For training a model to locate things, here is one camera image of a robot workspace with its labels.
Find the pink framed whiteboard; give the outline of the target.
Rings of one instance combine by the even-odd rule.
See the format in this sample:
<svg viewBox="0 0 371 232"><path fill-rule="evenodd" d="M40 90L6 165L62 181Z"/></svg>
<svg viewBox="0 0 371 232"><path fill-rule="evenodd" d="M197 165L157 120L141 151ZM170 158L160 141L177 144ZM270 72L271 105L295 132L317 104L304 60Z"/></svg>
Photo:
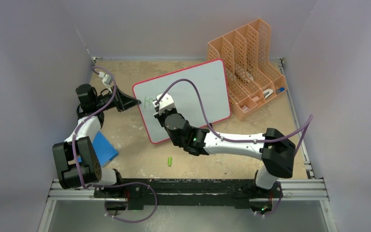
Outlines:
<svg viewBox="0 0 371 232"><path fill-rule="evenodd" d="M152 101L176 80L179 82L168 94L172 96L178 113L182 114L191 126L204 126L204 116L210 123L215 123L231 115L226 72L220 59L138 82L133 85L132 91L134 97L142 102L139 105L140 114L153 144L168 140L169 136L154 118Z"/></svg>

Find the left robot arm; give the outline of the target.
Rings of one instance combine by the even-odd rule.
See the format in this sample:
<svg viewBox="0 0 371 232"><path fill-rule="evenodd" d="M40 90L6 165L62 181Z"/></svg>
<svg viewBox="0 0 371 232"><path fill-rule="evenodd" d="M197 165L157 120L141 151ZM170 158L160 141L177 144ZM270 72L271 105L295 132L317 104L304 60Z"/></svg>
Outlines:
<svg viewBox="0 0 371 232"><path fill-rule="evenodd" d="M92 143L103 126L105 110L123 112L141 101L119 88L98 94L90 84L80 85L76 94L80 102L76 110L78 124L67 139L52 147L59 183L63 189L106 187L108 194L118 198L125 191L121 175L116 169L102 168Z"/></svg>

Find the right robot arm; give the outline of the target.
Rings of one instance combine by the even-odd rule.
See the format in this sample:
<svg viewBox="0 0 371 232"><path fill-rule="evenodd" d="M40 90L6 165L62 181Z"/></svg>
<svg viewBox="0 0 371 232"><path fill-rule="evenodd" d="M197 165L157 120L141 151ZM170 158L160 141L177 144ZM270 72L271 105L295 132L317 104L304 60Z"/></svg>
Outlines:
<svg viewBox="0 0 371 232"><path fill-rule="evenodd" d="M296 146L274 128L265 133L226 134L190 125L176 109L155 113L154 117L168 134L174 146L182 148L193 156L211 154L232 154L255 158L263 162L256 172L252 191L263 197L270 192L279 178L293 176Z"/></svg>

